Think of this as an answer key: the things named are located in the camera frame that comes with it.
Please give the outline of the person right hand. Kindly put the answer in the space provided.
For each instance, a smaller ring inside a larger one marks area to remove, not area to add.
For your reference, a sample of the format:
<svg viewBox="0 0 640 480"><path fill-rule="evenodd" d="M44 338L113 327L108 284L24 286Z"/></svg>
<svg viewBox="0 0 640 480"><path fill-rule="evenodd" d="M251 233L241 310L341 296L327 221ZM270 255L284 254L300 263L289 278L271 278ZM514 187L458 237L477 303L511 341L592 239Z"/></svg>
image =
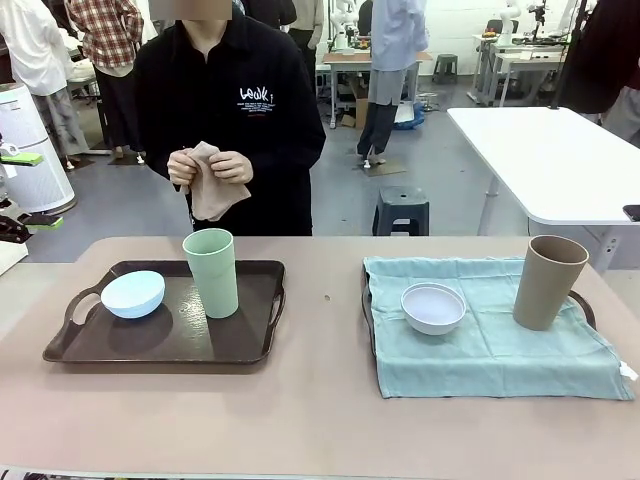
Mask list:
<svg viewBox="0 0 640 480"><path fill-rule="evenodd" d="M170 182L184 195L190 193L191 184L200 173L198 163L191 157L192 151L186 148L172 152L167 162Z"/></svg>

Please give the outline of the person left hand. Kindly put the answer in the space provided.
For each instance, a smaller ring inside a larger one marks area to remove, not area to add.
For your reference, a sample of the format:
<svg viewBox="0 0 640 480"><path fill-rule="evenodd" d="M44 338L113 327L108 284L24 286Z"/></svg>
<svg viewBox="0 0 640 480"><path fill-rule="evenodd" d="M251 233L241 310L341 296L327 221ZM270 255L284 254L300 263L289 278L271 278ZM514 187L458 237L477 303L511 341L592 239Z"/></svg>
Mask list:
<svg viewBox="0 0 640 480"><path fill-rule="evenodd" d="M239 152L218 152L209 160L214 176L222 182L245 185L253 179L254 171L250 160Z"/></svg>

